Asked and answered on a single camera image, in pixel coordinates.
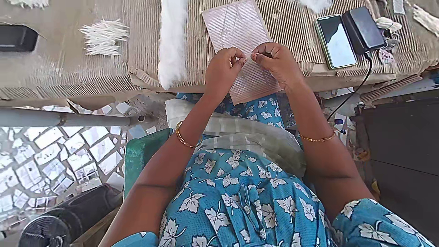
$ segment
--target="metal pipe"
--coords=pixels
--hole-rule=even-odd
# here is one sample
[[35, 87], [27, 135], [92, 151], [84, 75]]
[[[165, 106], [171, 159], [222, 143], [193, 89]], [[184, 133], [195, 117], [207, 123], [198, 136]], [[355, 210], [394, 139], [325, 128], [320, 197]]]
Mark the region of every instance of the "metal pipe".
[[131, 118], [129, 117], [48, 112], [19, 108], [0, 108], [0, 126], [2, 127], [92, 127], [127, 126], [130, 124]]

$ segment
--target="bangle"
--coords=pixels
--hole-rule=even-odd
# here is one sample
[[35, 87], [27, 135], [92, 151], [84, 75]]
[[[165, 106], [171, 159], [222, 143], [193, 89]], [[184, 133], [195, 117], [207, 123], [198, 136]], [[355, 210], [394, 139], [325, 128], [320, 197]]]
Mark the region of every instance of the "bangle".
[[180, 121], [177, 123], [177, 126], [175, 127], [175, 134], [177, 135], [178, 139], [180, 140], [181, 143], [183, 143], [183, 145], [185, 145], [186, 147], [190, 147], [190, 148], [196, 148], [198, 147], [201, 142], [202, 142], [202, 138], [200, 137], [200, 140], [198, 141], [198, 144], [195, 146], [190, 145], [189, 143], [185, 142], [185, 140], [183, 140], [183, 138], [180, 135], [180, 125], [183, 123], [183, 121]]
[[326, 138], [322, 138], [322, 139], [311, 139], [311, 138], [308, 138], [308, 137], [304, 137], [304, 136], [301, 135], [300, 133], [299, 133], [299, 136], [300, 136], [300, 138], [302, 138], [302, 139], [304, 139], [304, 140], [307, 140], [307, 141], [309, 141], [309, 142], [325, 142], [325, 141], [329, 141], [329, 140], [331, 140], [332, 138], [334, 138], [334, 136], [335, 136], [335, 132], [332, 134], [332, 136], [330, 136], [330, 137], [326, 137]]

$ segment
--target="woman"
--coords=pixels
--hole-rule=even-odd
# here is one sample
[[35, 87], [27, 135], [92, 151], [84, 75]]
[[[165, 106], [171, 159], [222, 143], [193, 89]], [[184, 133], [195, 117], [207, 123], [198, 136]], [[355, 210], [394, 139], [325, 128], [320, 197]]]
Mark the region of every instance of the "woman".
[[221, 102], [246, 58], [237, 48], [222, 49], [207, 68], [205, 93], [190, 99], [195, 106], [147, 163], [100, 246], [433, 246], [373, 200], [291, 52], [264, 43], [251, 59], [285, 89], [318, 197], [274, 163], [273, 154], [221, 148], [193, 154], [215, 109], [283, 128], [275, 95], [224, 110], [229, 100]]

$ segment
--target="broken tile floor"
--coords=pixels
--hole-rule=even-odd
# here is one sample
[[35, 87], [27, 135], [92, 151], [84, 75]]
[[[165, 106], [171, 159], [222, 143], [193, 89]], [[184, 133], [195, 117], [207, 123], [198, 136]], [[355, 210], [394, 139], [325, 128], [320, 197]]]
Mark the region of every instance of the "broken tile floor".
[[[28, 222], [64, 199], [102, 183], [122, 191], [126, 143], [167, 127], [164, 100], [173, 97], [139, 95], [129, 104], [114, 102], [96, 111], [72, 103], [84, 114], [154, 114], [158, 119], [152, 127], [0, 127], [0, 230]], [[157, 102], [152, 109], [148, 106]], [[40, 110], [73, 112], [54, 105]]]

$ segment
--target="charging cable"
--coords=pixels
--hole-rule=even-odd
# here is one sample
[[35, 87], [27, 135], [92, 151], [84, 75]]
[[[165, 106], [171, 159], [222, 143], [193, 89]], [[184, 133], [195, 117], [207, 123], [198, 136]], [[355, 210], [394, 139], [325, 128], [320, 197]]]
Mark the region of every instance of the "charging cable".
[[338, 109], [340, 109], [340, 107], [342, 107], [351, 97], [352, 95], [354, 95], [359, 89], [360, 87], [366, 82], [366, 80], [369, 78], [369, 76], [371, 75], [372, 72], [372, 55], [370, 51], [367, 51], [364, 54], [365, 58], [369, 61], [369, 70], [367, 71], [366, 77], [364, 78], [363, 82], [357, 87], [357, 89], [354, 91], [354, 93], [352, 93], [351, 95], [349, 95], [349, 97], [347, 97], [345, 99], [345, 101], [343, 101], [343, 103], [341, 103], [330, 115], [329, 117], [326, 119], [326, 121], [329, 121], [329, 119], [332, 117], [332, 115], [335, 114], [335, 112], [338, 111]]

